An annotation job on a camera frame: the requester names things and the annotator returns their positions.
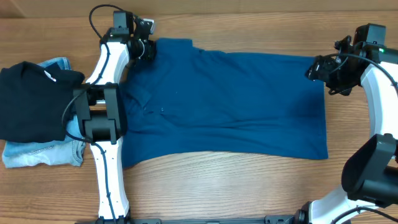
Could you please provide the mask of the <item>blue polo shirt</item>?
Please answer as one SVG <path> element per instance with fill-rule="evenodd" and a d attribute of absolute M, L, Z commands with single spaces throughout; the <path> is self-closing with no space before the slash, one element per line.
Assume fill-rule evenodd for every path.
<path fill-rule="evenodd" d="M 156 46 L 120 86 L 124 168 L 199 151 L 328 158 L 324 86 L 305 78 L 311 57 L 203 50 L 189 39 Z"/>

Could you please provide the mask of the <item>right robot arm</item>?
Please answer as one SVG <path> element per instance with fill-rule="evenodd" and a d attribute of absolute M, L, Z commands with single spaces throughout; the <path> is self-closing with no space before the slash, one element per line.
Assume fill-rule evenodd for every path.
<path fill-rule="evenodd" d="M 346 161 L 335 190 L 294 215 L 266 216 L 265 223 L 351 223 L 364 212 L 397 221 L 381 211 L 397 203 L 397 168 L 389 165 L 397 159 L 397 50 L 386 47 L 385 38 L 385 26 L 359 26 L 354 36 L 335 42 L 337 53 L 317 56 L 307 70 L 307 78 L 323 81 L 330 95 L 364 89 L 370 138 Z"/>

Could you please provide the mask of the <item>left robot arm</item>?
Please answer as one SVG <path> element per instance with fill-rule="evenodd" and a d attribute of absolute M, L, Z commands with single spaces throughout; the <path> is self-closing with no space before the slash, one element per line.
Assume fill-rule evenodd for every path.
<path fill-rule="evenodd" d="M 73 92 L 78 126 L 90 144 L 99 188 L 97 223 L 131 223 L 124 189 L 121 148 L 127 117 L 119 82 L 138 60 L 153 60 L 155 42 L 150 40 L 155 23 L 117 7 L 113 26 L 100 36 L 101 54 L 86 83 Z"/>

